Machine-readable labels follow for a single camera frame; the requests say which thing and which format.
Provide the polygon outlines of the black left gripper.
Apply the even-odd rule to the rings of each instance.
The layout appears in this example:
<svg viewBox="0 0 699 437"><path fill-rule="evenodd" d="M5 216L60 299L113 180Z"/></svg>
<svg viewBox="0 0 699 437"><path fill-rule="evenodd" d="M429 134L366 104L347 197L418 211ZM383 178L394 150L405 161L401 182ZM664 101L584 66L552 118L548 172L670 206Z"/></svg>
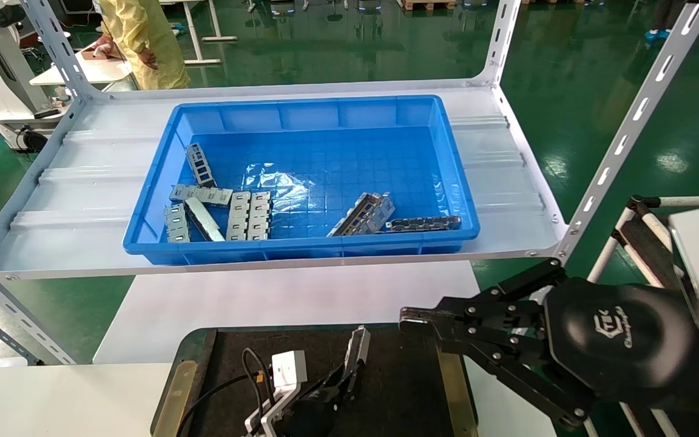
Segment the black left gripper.
<svg viewBox="0 0 699 437"><path fill-rule="evenodd" d="M328 436L332 431L339 405L353 401L362 390L365 360L338 366L307 395L289 404L277 421L278 436Z"/></svg>

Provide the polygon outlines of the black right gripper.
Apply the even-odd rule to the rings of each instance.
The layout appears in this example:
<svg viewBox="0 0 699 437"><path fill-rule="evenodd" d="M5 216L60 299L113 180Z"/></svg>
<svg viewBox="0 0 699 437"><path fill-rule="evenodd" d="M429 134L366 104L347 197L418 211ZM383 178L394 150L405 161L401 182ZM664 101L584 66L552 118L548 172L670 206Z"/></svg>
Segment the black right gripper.
<svg viewBox="0 0 699 437"><path fill-rule="evenodd" d="M582 428L596 397L699 412L699 329L683 295L566 279L559 260L544 260L477 295L404 307L400 329L472 360L563 428ZM526 309L536 314L540 305L526 301L549 286L551 354L541 340L469 324L510 325Z"/></svg>

